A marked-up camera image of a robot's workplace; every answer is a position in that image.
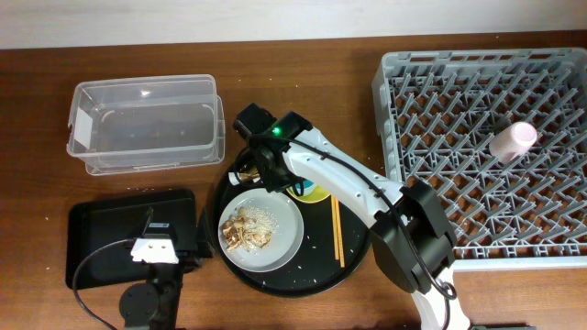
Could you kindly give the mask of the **yellow bowl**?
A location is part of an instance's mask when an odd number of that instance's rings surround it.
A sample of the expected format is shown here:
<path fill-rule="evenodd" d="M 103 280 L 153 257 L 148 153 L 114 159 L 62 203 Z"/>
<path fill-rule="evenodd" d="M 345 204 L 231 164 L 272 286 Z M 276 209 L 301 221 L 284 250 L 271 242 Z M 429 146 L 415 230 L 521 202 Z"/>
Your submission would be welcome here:
<path fill-rule="evenodd" d="M 301 196 L 296 195 L 292 188 L 288 188 L 286 191 L 292 198 L 304 204 L 320 203 L 330 196 L 329 192 L 315 184 L 311 185 L 309 188 L 304 188 L 304 194 Z"/>

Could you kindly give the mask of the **pink cup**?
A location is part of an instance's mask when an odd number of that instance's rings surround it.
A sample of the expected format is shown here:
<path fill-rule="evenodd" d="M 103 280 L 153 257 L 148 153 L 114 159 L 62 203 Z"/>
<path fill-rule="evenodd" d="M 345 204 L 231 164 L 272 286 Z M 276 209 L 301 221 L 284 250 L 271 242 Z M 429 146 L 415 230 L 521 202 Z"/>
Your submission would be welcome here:
<path fill-rule="evenodd" d="M 492 139 L 489 150 L 502 163 L 526 154 L 537 141 L 537 130 L 527 122 L 516 122 Z"/>

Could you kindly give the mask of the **blue cup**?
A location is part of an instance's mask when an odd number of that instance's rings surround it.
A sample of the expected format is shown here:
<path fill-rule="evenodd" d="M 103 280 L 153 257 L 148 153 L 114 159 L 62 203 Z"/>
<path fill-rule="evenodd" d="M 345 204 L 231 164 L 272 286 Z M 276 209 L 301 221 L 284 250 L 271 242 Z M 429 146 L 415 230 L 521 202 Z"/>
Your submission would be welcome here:
<path fill-rule="evenodd" d="M 313 192 L 316 185 L 312 181 L 302 180 L 293 187 L 293 193 L 296 196 L 304 197 Z"/>

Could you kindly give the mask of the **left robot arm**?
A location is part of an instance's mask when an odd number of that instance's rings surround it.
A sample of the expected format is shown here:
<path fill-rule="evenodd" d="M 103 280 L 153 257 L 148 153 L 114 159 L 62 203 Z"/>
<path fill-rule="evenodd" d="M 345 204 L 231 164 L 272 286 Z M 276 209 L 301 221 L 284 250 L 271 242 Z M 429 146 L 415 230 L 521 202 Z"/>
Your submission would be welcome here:
<path fill-rule="evenodd" d="M 134 239 L 130 256 L 147 268 L 147 279 L 124 291 L 119 312 L 126 329 L 174 329 L 184 274 L 214 256 L 207 213 L 201 213 L 193 234 L 183 233 L 169 222 L 155 222 L 151 207 L 145 216 L 146 224 Z"/>

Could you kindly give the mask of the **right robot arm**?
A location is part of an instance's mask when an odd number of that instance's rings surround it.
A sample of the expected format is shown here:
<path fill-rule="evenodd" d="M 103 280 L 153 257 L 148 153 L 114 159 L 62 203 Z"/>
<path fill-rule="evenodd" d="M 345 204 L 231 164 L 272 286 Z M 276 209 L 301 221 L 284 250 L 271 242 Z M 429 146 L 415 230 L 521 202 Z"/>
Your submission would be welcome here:
<path fill-rule="evenodd" d="M 309 180 L 367 226 L 379 269 L 411 294 L 422 328 L 471 327 L 454 287 L 457 238 L 432 187 L 424 181 L 406 186 L 377 174 L 295 112 L 277 119 L 250 104 L 237 114 L 233 127 L 245 140 L 268 192 Z"/>

